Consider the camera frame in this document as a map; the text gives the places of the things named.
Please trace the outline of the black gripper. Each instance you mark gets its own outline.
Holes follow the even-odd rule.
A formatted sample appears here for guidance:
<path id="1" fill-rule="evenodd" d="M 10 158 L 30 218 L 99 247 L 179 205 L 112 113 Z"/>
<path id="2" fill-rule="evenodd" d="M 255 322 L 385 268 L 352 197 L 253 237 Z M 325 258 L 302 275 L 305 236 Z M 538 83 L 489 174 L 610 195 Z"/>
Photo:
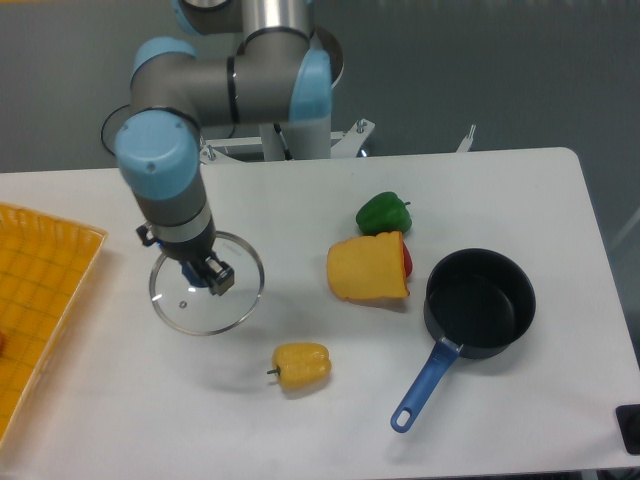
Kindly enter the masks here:
<path id="1" fill-rule="evenodd" d="M 178 226 L 146 222 L 136 233 L 144 246 L 157 244 L 168 258 L 185 264 L 185 278 L 191 286 L 222 296 L 234 285 L 234 269 L 212 254 L 216 235 L 213 222 Z"/>

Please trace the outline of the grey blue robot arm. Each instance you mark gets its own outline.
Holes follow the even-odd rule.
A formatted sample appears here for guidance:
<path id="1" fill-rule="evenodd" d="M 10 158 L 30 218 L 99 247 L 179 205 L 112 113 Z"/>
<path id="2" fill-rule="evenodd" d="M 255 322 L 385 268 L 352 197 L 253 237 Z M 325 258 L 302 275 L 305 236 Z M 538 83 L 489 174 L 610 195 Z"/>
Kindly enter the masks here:
<path id="1" fill-rule="evenodd" d="M 309 1 L 176 1 L 172 7 L 195 35 L 241 33 L 241 49 L 207 60 L 183 40 L 145 42 L 131 74 L 131 115 L 114 151 L 146 220 L 142 241 L 183 263 L 196 285 L 221 295 L 234 272 L 214 252 L 216 228 L 199 167 L 201 130 L 255 124 L 267 153 L 281 147 L 293 159 L 328 157 L 330 57 L 317 45 Z"/>

